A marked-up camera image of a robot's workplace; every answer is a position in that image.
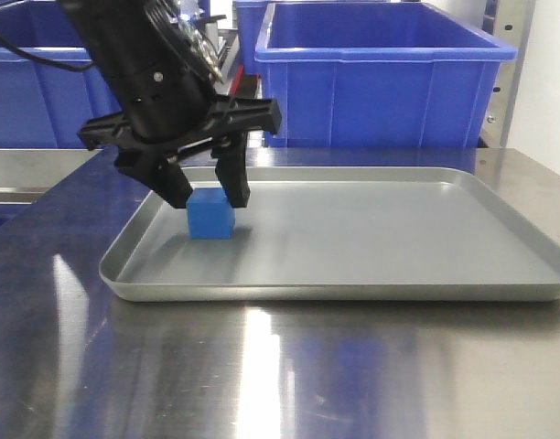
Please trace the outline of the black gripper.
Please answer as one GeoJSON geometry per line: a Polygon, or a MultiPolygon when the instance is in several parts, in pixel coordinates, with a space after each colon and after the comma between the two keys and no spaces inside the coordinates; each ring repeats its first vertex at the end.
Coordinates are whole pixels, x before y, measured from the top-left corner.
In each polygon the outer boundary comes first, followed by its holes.
{"type": "Polygon", "coordinates": [[[122,110],[82,126],[79,138],[88,149],[109,144],[135,148],[119,149],[114,167],[172,208],[184,209],[192,186],[180,166],[157,150],[174,151],[228,135],[211,150],[217,160],[215,175],[231,206],[247,207],[246,132],[278,131],[281,112],[276,100],[218,94],[213,73],[197,59],[96,59],[95,63],[122,110]],[[145,147],[156,150],[136,150],[145,147]]]}

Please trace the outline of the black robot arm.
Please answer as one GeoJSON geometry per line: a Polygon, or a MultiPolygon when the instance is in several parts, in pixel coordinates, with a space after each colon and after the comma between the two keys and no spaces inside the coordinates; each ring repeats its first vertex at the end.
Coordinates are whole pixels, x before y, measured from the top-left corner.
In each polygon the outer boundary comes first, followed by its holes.
{"type": "Polygon", "coordinates": [[[208,150],[231,206],[246,207],[247,134],[278,132],[277,101],[217,93],[210,46],[171,1],[59,5],[122,108],[90,119],[81,141],[88,148],[116,145],[115,168],[175,209],[193,192],[180,161],[208,150]]]}

